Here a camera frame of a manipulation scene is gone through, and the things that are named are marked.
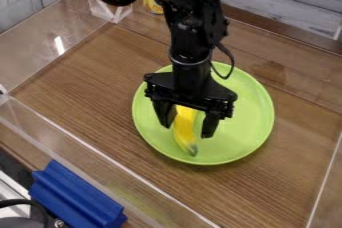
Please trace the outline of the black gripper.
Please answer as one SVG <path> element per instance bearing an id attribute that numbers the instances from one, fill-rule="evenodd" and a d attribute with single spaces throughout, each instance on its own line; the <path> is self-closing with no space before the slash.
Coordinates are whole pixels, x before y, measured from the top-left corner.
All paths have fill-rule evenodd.
<path id="1" fill-rule="evenodd" d="M 194 78 L 182 79 L 178 85 L 174 85 L 173 80 L 172 72 L 144 75 L 145 96 L 152 101 L 158 123 L 165 128 L 170 127 L 176 116 L 174 104 L 190 107 L 206 112 L 200 136 L 210 138 L 220 118 L 232 117 L 237 94 L 216 82 L 212 76 L 208 76 L 202 82 L 196 81 Z"/>

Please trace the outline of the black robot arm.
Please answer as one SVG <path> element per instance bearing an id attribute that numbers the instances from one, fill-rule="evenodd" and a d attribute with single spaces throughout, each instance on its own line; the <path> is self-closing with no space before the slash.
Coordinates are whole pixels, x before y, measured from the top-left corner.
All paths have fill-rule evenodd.
<path id="1" fill-rule="evenodd" d="M 136 0 L 101 0 L 122 7 Z M 212 51 L 229 50 L 221 45 L 228 19 L 220 0 L 156 0 L 161 6 L 170 33 L 169 60 L 172 70 L 144 75 L 145 96 L 150 99 L 158 122 L 168 127 L 174 122 L 176 107 L 185 106 L 205 113 L 201 136 L 213 136 L 218 122 L 232 116 L 236 93 L 217 79 Z"/>

